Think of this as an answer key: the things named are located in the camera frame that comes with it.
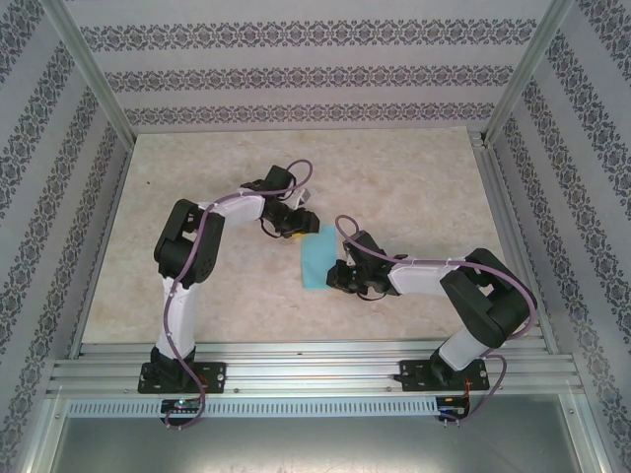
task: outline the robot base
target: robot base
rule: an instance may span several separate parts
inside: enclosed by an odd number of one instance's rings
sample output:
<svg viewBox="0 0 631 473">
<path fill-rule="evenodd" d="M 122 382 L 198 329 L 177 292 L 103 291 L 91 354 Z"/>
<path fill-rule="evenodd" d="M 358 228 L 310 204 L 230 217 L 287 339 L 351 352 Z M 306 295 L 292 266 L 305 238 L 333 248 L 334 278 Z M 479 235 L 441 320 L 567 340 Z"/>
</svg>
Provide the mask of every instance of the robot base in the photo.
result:
<svg viewBox="0 0 631 473">
<path fill-rule="evenodd" d="M 454 372 L 447 385 L 442 384 L 432 373 L 431 360 L 403 360 L 399 362 L 400 374 L 394 380 L 401 383 L 404 392 L 425 391 L 462 391 L 466 381 L 470 391 L 486 391 L 489 389 L 489 378 L 483 360 L 474 360 L 461 372 Z"/>
<path fill-rule="evenodd" d="M 226 384 L 225 363 L 200 363 L 193 361 L 194 350 L 184 360 L 199 377 L 207 394 L 222 394 Z M 199 388 L 177 360 L 160 354 L 154 347 L 151 362 L 140 371 L 140 394 L 198 394 Z"/>
</svg>

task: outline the patterned wallpaper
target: patterned wallpaper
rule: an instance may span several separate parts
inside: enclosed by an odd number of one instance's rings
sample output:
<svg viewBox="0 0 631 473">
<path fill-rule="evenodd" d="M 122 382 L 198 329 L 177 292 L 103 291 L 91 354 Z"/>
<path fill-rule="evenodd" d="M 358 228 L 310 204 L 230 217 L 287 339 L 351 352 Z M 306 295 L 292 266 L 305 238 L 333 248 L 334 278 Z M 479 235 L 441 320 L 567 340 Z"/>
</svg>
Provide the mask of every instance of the patterned wallpaper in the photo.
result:
<svg viewBox="0 0 631 473">
<path fill-rule="evenodd" d="M 137 132 L 481 131 L 548 3 L 67 5 Z"/>
<path fill-rule="evenodd" d="M 0 1 L 0 472 L 67 356 L 127 154 L 34 0 Z"/>
<path fill-rule="evenodd" d="M 614 471 L 631 471 L 630 36 L 631 3 L 575 3 L 495 144 Z"/>
</svg>

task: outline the marble surface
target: marble surface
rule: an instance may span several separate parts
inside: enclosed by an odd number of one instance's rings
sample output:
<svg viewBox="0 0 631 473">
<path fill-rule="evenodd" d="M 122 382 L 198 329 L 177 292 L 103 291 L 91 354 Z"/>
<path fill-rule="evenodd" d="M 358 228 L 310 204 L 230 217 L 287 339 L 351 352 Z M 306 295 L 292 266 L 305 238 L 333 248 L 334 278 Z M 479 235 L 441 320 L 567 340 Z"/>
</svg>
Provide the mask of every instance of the marble surface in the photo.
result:
<svg viewBox="0 0 631 473">
<path fill-rule="evenodd" d="M 157 339 L 163 296 L 153 250 L 177 199 L 212 201 L 298 158 L 315 165 L 308 208 L 324 225 L 349 214 L 388 254 L 447 258 L 484 246 L 502 257 L 464 128 L 141 135 L 84 342 Z M 304 289 L 300 240 L 272 239 L 258 223 L 224 232 L 199 307 L 197 341 L 429 339 L 461 327 L 439 296 L 366 303 Z"/>
</svg>

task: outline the black mounting plate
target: black mounting plate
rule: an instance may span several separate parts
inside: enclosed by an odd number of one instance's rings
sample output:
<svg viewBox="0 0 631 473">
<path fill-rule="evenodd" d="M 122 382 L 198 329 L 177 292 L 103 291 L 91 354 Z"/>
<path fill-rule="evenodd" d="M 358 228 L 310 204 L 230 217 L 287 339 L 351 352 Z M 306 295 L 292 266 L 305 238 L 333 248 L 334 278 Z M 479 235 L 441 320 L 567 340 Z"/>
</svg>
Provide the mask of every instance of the black mounting plate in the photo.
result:
<svg viewBox="0 0 631 473">
<path fill-rule="evenodd" d="M 204 384 L 206 394 L 223 394 L 226 384 L 225 363 L 195 362 L 193 372 Z M 167 379 L 161 378 L 152 363 L 145 363 L 138 381 L 140 394 L 198 394 L 199 388 L 191 379 L 184 389 L 175 388 Z"/>
<path fill-rule="evenodd" d="M 483 360 L 474 360 L 461 372 L 454 372 L 449 385 L 443 386 L 432 374 L 430 360 L 403 360 L 399 362 L 400 374 L 394 377 L 401 383 L 404 392 L 462 391 L 465 379 L 470 391 L 489 389 L 489 378 Z"/>
</svg>

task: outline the wire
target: wire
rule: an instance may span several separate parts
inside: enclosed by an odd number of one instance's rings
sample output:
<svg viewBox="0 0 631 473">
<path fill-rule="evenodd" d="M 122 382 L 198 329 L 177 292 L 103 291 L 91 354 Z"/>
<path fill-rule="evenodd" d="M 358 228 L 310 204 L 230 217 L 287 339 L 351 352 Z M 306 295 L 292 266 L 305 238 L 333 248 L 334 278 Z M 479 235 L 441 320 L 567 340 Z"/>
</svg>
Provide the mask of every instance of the wire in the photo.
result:
<svg viewBox="0 0 631 473">
<path fill-rule="evenodd" d="M 206 379 L 206 378 L 205 378 L 204 376 L 202 376 L 201 374 L 200 374 L 198 377 L 199 377 L 199 380 L 200 380 L 200 381 L 202 381 L 202 384 L 203 384 L 204 386 L 206 386 L 206 387 L 208 387 L 208 386 L 209 386 L 209 384 L 208 384 L 208 379 Z"/>
<path fill-rule="evenodd" d="M 201 215 L 201 220 L 199 221 L 199 230 L 197 231 L 197 235 L 195 236 L 195 241 L 193 242 L 193 247 L 190 250 L 190 253 L 188 254 L 188 258 L 186 258 L 186 262 L 184 263 L 184 267 L 181 269 L 179 274 L 175 277 L 174 282 L 171 285 L 171 288 L 169 290 L 169 296 L 167 297 L 167 302 L 165 303 L 165 310 L 163 312 L 163 326 L 165 328 L 165 335 L 167 337 L 167 343 L 169 343 L 169 346 L 171 347 L 171 350 L 174 352 L 175 358 L 177 359 L 179 364 L 184 368 L 184 370 L 188 373 L 188 375 L 193 379 L 193 381 L 197 385 L 197 388 L 199 389 L 199 396 L 200 396 L 201 406 L 199 406 L 199 409 L 197 410 L 197 414 L 195 415 L 195 417 L 193 417 L 190 421 L 188 421 L 186 424 L 183 424 L 181 426 L 174 426 L 173 424 L 171 424 L 169 422 L 169 417 L 173 413 L 173 410 L 169 411 L 167 413 L 167 415 L 165 416 L 165 425 L 167 426 L 167 429 L 177 429 L 178 431 L 181 431 L 183 429 L 187 429 L 189 427 L 192 427 L 197 422 L 199 422 L 199 420 L 201 419 L 201 416 L 203 415 L 204 411 L 206 410 L 206 391 L 204 389 L 204 385 L 202 384 L 202 382 L 199 379 L 199 377 L 197 376 L 197 374 L 195 374 L 195 372 L 190 368 L 190 366 L 186 364 L 186 362 L 184 361 L 183 357 L 181 356 L 181 354 L 177 350 L 177 347 L 175 346 L 175 342 L 174 342 L 174 340 L 172 338 L 172 333 L 171 333 L 171 330 L 169 329 L 169 309 L 171 308 L 171 303 L 173 302 L 173 299 L 174 299 L 174 296 L 175 296 L 175 290 L 177 289 L 177 285 L 182 280 L 182 278 L 186 275 L 186 273 L 188 272 L 188 270 L 192 266 L 193 261 L 195 260 L 195 256 L 197 255 L 197 249 L 199 248 L 199 243 L 201 242 L 201 237 L 202 237 L 202 235 L 204 233 L 204 227 L 206 226 L 206 220 L 208 219 L 208 214 L 210 214 L 210 211 L 212 209 L 214 209 L 215 207 L 217 207 L 222 202 L 226 202 L 227 200 L 235 199 L 237 197 L 251 196 L 251 195 L 261 195 L 261 196 L 265 196 L 265 195 L 280 195 L 280 194 L 285 194 L 285 193 L 287 193 L 289 191 L 294 191 L 296 189 L 301 188 L 302 186 L 304 186 L 309 181 L 309 179 L 312 178 L 312 174 L 314 173 L 314 165 L 309 160 L 295 160 L 294 162 L 290 163 L 287 166 L 287 169 L 290 169 L 290 168 L 292 168 L 293 166 L 295 166 L 297 164 L 305 164 L 305 165 L 307 165 L 309 167 L 309 172 L 307 173 L 307 177 L 305 177 L 301 182 L 299 182 L 299 183 L 297 183 L 297 184 L 295 184 L 293 186 L 287 187 L 286 189 L 281 189 L 281 190 L 260 190 L 260 191 L 240 191 L 240 192 L 235 192 L 233 194 L 229 194 L 229 195 L 226 195 L 224 197 L 221 197 L 221 198 L 217 199 L 215 202 L 213 202 L 208 207 L 206 207 L 204 209 L 204 212 Z"/>
<path fill-rule="evenodd" d="M 374 299 L 370 299 L 367 298 L 366 296 L 362 296 L 361 294 L 357 293 L 357 297 L 359 299 L 361 299 L 362 301 L 366 301 L 367 303 L 372 303 L 374 301 L 380 301 L 381 299 L 383 299 L 386 296 L 386 294 L 382 294 L 382 296 L 380 298 L 374 298 Z"/>
<path fill-rule="evenodd" d="M 502 362 L 502 371 L 500 372 L 500 376 L 497 378 L 497 381 L 495 381 L 495 384 L 493 384 L 493 387 L 491 388 L 489 393 L 486 396 L 484 396 L 484 399 L 482 399 L 482 402 L 480 402 L 473 411 L 469 412 L 469 415 L 466 416 L 464 419 L 459 419 L 456 416 L 453 416 L 445 412 L 441 412 L 441 416 L 447 417 L 448 419 L 450 419 L 451 422 L 454 422 L 456 424 L 464 424 L 465 422 L 468 422 L 469 420 L 471 420 L 472 417 L 478 415 L 480 411 L 482 410 L 482 408 L 486 405 L 486 403 L 489 402 L 489 399 L 493 397 L 493 394 L 495 394 L 495 391 L 497 391 L 500 388 L 500 385 L 502 384 L 502 381 L 504 380 L 504 376 L 506 376 L 506 371 L 508 369 L 508 363 L 506 361 L 506 358 L 504 358 L 502 355 L 499 355 L 497 353 L 493 355 L 487 355 L 486 358 L 487 359 L 495 358 Z"/>
<path fill-rule="evenodd" d="M 419 265 L 419 266 L 444 266 L 444 265 L 449 265 L 449 266 L 465 266 L 468 268 L 473 268 L 473 269 L 477 269 L 478 271 L 485 271 L 487 273 L 490 273 L 494 276 L 497 276 L 500 279 L 503 279 L 504 281 L 508 282 L 511 286 L 513 286 L 515 289 L 517 289 L 519 291 L 519 293 L 522 295 L 522 297 L 526 300 L 526 303 L 528 305 L 528 309 L 529 309 L 529 316 L 528 316 L 528 322 L 526 323 L 526 326 L 512 334 L 511 336 L 508 337 L 509 340 L 515 340 L 516 338 L 520 338 L 521 336 L 523 336 L 525 333 L 527 333 L 532 326 L 534 325 L 534 322 L 536 321 L 536 308 L 534 307 L 534 301 L 532 300 L 532 297 L 530 296 L 530 294 L 527 292 L 526 288 L 524 288 L 524 286 L 522 286 L 522 284 L 517 281 L 515 278 L 512 278 L 511 276 L 509 276 L 508 274 L 503 273 L 502 271 L 498 271 L 495 268 L 491 268 L 489 266 L 486 266 L 484 264 L 478 264 L 478 263 L 471 263 L 468 261 L 456 261 L 456 260 L 441 260 L 441 259 L 395 259 L 395 258 L 390 258 L 389 256 L 385 256 L 384 254 L 381 253 L 377 253 L 376 251 L 372 251 L 371 249 L 367 248 L 366 246 L 359 244 L 357 241 L 355 241 L 354 239 L 351 239 L 351 237 L 349 235 L 347 235 L 341 228 L 340 226 L 340 221 L 341 220 L 347 220 L 349 221 L 351 224 L 353 224 L 355 226 L 355 233 L 359 232 L 359 224 L 357 223 L 357 221 L 355 219 L 353 219 L 352 217 L 349 217 L 348 215 L 338 215 L 335 218 L 335 227 L 337 228 L 337 230 L 340 232 L 340 234 L 344 237 L 344 240 L 350 244 L 352 244 L 353 246 L 355 246 L 356 248 L 364 251 L 365 253 L 368 253 L 372 256 L 375 256 L 377 258 L 380 258 L 384 261 L 388 261 L 394 264 L 398 264 L 398 263 L 408 263 L 408 264 L 413 264 L 413 265 Z M 466 416 L 465 419 L 470 419 L 474 414 L 477 414 L 480 409 L 488 402 L 488 400 L 493 396 L 493 394 L 495 394 L 495 391 L 497 391 L 500 387 L 500 384 L 502 384 L 502 381 L 504 380 L 504 376 L 506 375 L 506 370 L 508 368 L 508 364 L 506 363 L 506 359 L 502 356 L 502 355 L 489 355 L 491 352 L 493 351 L 492 348 L 489 348 L 486 352 L 484 352 L 481 357 L 482 358 L 495 358 L 495 359 L 499 359 L 502 361 L 502 372 L 500 372 L 500 377 L 498 377 L 497 382 L 495 383 L 495 385 L 493 386 L 493 388 L 491 388 L 491 390 L 489 391 L 489 393 L 484 397 L 484 400 L 477 406 L 477 408 L 471 412 L 468 416 Z M 458 422 L 463 422 L 464 419 L 459 420 L 454 416 L 450 416 L 450 415 L 446 415 L 443 414 L 445 417 L 452 417 L 454 421 Z"/>
<path fill-rule="evenodd" d="M 280 238 L 280 235 L 275 235 L 275 234 L 273 234 L 270 230 L 268 230 L 268 229 L 265 227 L 265 221 L 264 221 L 262 218 L 260 218 L 259 220 L 260 220 L 260 229 L 261 229 L 261 230 L 263 230 L 263 233 L 264 233 L 264 234 L 266 234 L 268 237 L 272 237 L 272 238 Z"/>
</svg>

